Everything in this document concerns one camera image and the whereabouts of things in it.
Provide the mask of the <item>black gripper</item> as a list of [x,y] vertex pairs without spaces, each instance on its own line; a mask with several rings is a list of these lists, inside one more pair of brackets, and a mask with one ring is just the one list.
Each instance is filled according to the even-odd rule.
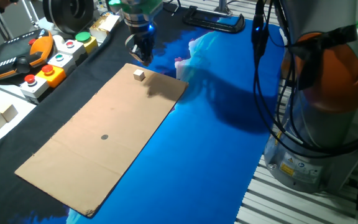
[[[138,36],[153,34],[155,27],[152,19],[149,18],[148,15],[145,14],[129,14],[124,13],[124,21],[128,26],[130,33]],[[138,39],[134,39],[133,46],[131,48],[132,56],[142,62],[142,48],[141,42]],[[153,47],[154,47],[154,38],[147,37],[143,40],[143,54],[144,61],[142,62],[145,66],[149,66],[154,58],[153,56]]]

